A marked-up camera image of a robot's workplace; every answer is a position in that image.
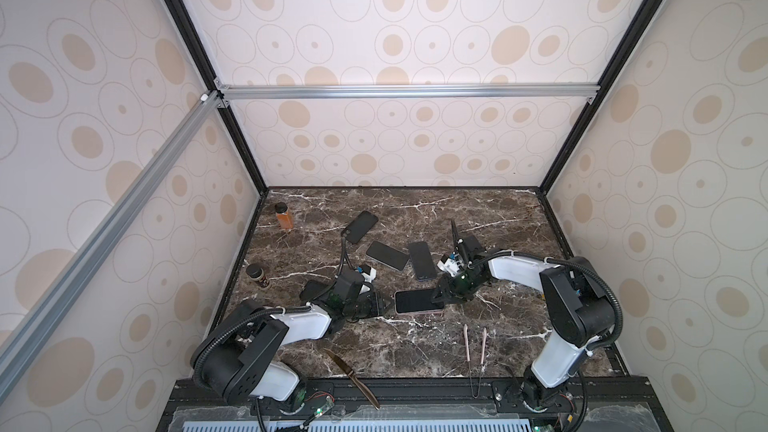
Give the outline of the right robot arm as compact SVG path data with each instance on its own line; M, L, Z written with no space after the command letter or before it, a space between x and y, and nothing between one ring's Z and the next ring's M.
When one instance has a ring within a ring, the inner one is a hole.
M618 297L584 257L565 260L488 250L475 236L460 235L455 224L451 236L453 250L438 262L442 275L433 304L468 302L494 281L521 284L543 295L553 331L526 368L520 395L530 411L545 411L586 359L620 337L624 317Z

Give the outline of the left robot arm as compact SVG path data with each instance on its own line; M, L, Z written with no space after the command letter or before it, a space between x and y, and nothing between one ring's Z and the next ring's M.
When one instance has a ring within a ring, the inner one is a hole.
M297 307L267 307L242 301L213 328L192 354L192 379L231 406L268 398L290 412L307 400L307 386L277 360L281 347L326 338L347 323L385 315L393 301L379 292L372 268L355 266L341 240L339 263L329 283L309 281Z

